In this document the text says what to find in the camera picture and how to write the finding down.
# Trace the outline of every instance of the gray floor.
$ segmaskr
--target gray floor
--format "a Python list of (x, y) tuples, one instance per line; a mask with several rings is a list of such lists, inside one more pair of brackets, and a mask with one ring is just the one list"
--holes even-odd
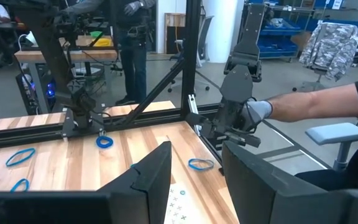
[[(150, 91), (165, 74), (169, 72), (170, 66), (174, 62), (169, 61), (149, 61), (147, 62), (147, 84), (148, 91)], [(210, 78), (213, 82), (220, 85), (224, 79), (223, 75), (224, 64), (207, 63), (203, 68), (199, 69), (201, 73)], [(7, 118), (13, 116), (26, 115), (23, 102), (19, 90), (16, 86), (14, 77), (19, 72), (15, 67), (5, 67), (0, 69), (0, 118)], [(317, 79), (317, 74), (313, 71), (303, 68), (299, 63), (288, 63), (283, 60), (268, 60), (263, 61), (262, 68), (263, 80), (261, 83), (254, 85), (254, 97), (258, 100), (265, 99), (271, 96), (289, 93), (294, 86), (299, 86), (302, 81), (314, 81)], [(358, 80), (358, 67), (351, 68), (348, 75), (334, 82), (322, 79), (322, 83), (326, 86), (344, 85)], [(101, 94), (99, 101), (115, 102), (125, 95), (124, 77), (118, 74), (113, 75), (113, 96), (106, 96)], [(221, 99), (219, 90), (211, 86), (209, 91), (206, 91), (205, 86), (196, 87), (196, 101), (198, 105), (205, 105), (210, 103), (218, 103)], [(163, 91), (156, 99), (156, 101), (171, 100), (175, 106), (180, 106), (180, 91), (181, 88), (174, 88), (171, 93), (167, 90)], [(341, 122), (355, 123), (355, 118), (340, 118), (340, 119), (313, 119), (300, 121), (296, 123), (281, 123), (278, 121), (269, 121), (277, 129), (296, 141), (298, 144), (309, 150), (318, 158), (322, 159), (329, 165), (333, 161), (338, 152), (338, 145), (317, 146), (312, 140), (305, 135), (305, 130), (313, 126), (320, 126), (325, 124), (334, 124)], [(266, 126), (260, 125), (256, 136), (262, 139), (262, 145), (259, 149), (248, 149), (256, 154), (274, 151), (281, 148), (289, 147), (288, 143), (281, 138), (281, 136), (269, 129)], [(358, 142), (352, 144), (351, 154), (358, 148)], [(304, 155), (301, 151), (283, 152), (281, 155), (272, 154), (265, 159), (276, 164), (289, 173), (296, 173), (308, 169), (321, 169), (321, 166), (316, 166), (316, 163), (309, 159), (310, 166), (305, 165)]]

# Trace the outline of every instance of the yellow object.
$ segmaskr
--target yellow object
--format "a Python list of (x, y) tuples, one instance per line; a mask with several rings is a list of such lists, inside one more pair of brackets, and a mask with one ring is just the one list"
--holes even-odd
[(96, 43), (94, 44), (95, 47), (110, 47), (111, 46), (111, 40), (107, 38), (100, 38)]

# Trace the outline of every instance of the wooden tabletop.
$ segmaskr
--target wooden tabletop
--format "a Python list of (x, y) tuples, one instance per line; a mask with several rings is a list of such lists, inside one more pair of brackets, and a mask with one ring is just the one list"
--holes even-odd
[[(128, 113), (133, 106), (111, 108), (110, 114)], [(173, 108), (169, 101), (152, 103), (148, 110)], [(59, 123), (62, 113), (43, 114), (0, 121), (0, 129)], [(164, 141), (172, 142), (171, 183), (183, 184), (197, 207), (202, 223), (238, 223), (220, 165), (184, 121), (107, 133), (114, 140), (109, 149), (99, 149), (97, 136), (40, 142), (0, 149), (0, 190), (10, 190), (22, 178), (30, 190), (97, 190), (128, 170)], [(5, 162), (18, 150), (34, 147), (28, 161), (13, 167)], [(215, 166), (204, 172), (190, 169), (191, 158), (211, 159)]]
[[(63, 45), (65, 43), (64, 39), (59, 40)], [(87, 46), (92, 43), (93, 38), (90, 36), (78, 36), (78, 40), (76, 41), (78, 46)], [(106, 60), (110, 59), (113, 61), (117, 58), (117, 52), (115, 50), (85, 50), (85, 53), (73, 52), (70, 54), (72, 60)], [(39, 62), (44, 60), (44, 56), (41, 51), (18, 51), (15, 53), (18, 61), (20, 62)]]

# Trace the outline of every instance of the blue rubber band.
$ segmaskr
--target blue rubber band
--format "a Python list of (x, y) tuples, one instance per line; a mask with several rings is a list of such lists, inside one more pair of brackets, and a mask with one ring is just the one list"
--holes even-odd
[[(204, 168), (200, 168), (200, 167), (197, 167), (197, 166), (193, 165), (193, 162), (204, 162), (204, 163), (209, 164), (209, 166), (204, 167)], [(205, 171), (205, 170), (212, 169), (214, 167), (214, 162), (212, 160), (209, 160), (209, 159), (190, 159), (188, 165), (189, 165), (190, 168), (192, 168), (194, 170)]]
[(99, 136), (96, 139), (96, 144), (102, 149), (107, 149), (108, 147), (112, 146), (113, 140), (107, 136)]
[(15, 192), (16, 191), (16, 188), (18, 188), (21, 184), (23, 184), (23, 183), (25, 183), (25, 188), (24, 188), (24, 192), (26, 192), (26, 191), (28, 191), (28, 189), (29, 189), (29, 186), (30, 186), (30, 182), (27, 180), (27, 179), (25, 179), (25, 178), (23, 178), (23, 179), (21, 179), (21, 180), (19, 180), (16, 184), (15, 184), (15, 186), (13, 186), (13, 188), (11, 189), (11, 192)]
[[(15, 158), (17, 155), (20, 155), (20, 154), (23, 154), (23, 153), (26, 153), (26, 152), (31, 152), (27, 157), (17, 161), (17, 162), (13, 162), (13, 163), (9, 163), (11, 160), (13, 160), (13, 158)], [(7, 161), (6, 161), (6, 166), (7, 167), (10, 167), (10, 166), (15, 166), (15, 165), (18, 165), (18, 164), (21, 164), (23, 162), (25, 162), (26, 160), (30, 159), (35, 153), (35, 149), (34, 148), (30, 148), (30, 149), (23, 149), (23, 150), (20, 150), (19, 152), (13, 154), (13, 156), (11, 156)]]

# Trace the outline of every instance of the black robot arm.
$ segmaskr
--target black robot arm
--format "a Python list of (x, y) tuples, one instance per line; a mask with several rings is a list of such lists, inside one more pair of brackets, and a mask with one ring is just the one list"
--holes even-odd
[(247, 9), (242, 37), (226, 63), (226, 77), (220, 88), (222, 100), (214, 119), (210, 121), (197, 114), (188, 116), (190, 124), (201, 125), (200, 133), (206, 138), (220, 133), (237, 144), (259, 147), (260, 139), (252, 135), (258, 123), (253, 121), (247, 102), (252, 98), (253, 82), (262, 80), (257, 41), (265, 17), (270, 16), (267, 9), (265, 4), (251, 4)]
[(70, 109), (67, 113), (72, 112), (72, 128), (77, 131), (88, 131), (93, 126), (95, 117), (100, 116), (100, 114), (91, 115), (96, 107), (96, 102), (88, 96), (85, 87), (74, 79), (71, 65), (68, 63), (60, 45), (53, 24), (54, 15), (57, 12), (54, 2), (48, 0), (0, 0), (0, 4), (9, 6), (15, 12), (15, 15), (32, 31), (56, 81), (56, 99)]

